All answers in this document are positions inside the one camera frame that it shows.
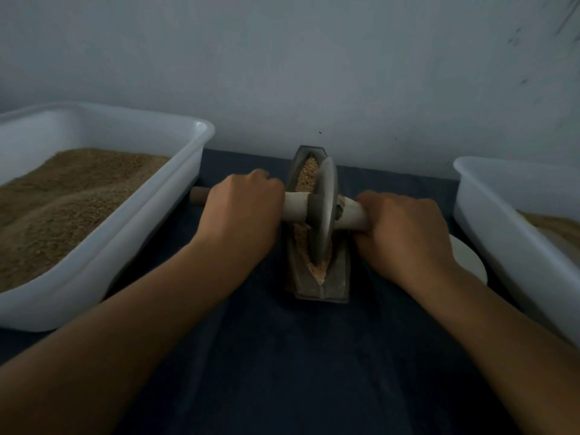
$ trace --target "forearm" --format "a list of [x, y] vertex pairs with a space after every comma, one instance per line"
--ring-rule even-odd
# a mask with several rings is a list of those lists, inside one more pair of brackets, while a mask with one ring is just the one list
[[222, 259], [194, 241], [2, 366], [5, 432], [112, 431], [158, 363], [238, 284]]
[[575, 348], [466, 271], [442, 273], [427, 286], [411, 293], [465, 348], [525, 433], [580, 433]]

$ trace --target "white plastic tub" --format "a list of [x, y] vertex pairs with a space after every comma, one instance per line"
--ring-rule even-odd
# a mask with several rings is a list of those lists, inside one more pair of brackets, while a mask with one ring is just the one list
[[200, 119], [77, 102], [0, 115], [0, 184], [73, 148], [172, 157], [60, 263], [0, 293], [0, 327], [54, 329], [98, 304], [195, 180], [203, 146], [213, 135], [214, 125]]
[[580, 170], [461, 157], [454, 217], [522, 310], [580, 347], [580, 269], [516, 210], [580, 221]]

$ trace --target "white wall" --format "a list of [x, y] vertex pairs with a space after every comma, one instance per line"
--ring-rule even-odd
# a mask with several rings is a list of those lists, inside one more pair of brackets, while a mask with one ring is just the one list
[[580, 9], [556, 35], [576, 0], [1, 1], [2, 111], [194, 115], [214, 148], [434, 176], [460, 155], [580, 167]]

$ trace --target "hand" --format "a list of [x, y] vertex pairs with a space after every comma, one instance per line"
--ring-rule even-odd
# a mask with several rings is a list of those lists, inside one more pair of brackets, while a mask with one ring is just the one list
[[372, 229], [354, 239], [360, 255], [382, 277], [412, 295], [436, 274], [458, 267], [446, 222], [433, 200], [372, 191], [357, 200]]
[[230, 175], [209, 192], [192, 243], [219, 249], [216, 259], [241, 284], [276, 242], [284, 197], [282, 182], [262, 169]]

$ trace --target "blue cloth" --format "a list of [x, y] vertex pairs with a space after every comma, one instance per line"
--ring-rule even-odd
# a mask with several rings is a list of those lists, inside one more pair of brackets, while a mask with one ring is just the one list
[[[199, 184], [258, 167], [284, 181], [289, 164], [205, 150]], [[451, 216], [457, 182], [352, 167], [338, 175], [349, 197], [374, 189], [435, 199], [452, 234], [469, 243]], [[109, 295], [184, 246], [200, 215], [185, 198]], [[518, 433], [459, 344], [352, 256], [349, 304], [300, 301], [284, 291], [278, 243], [159, 365], [117, 433]], [[490, 287], [507, 298], [487, 270]], [[0, 330], [0, 362], [43, 335]]]

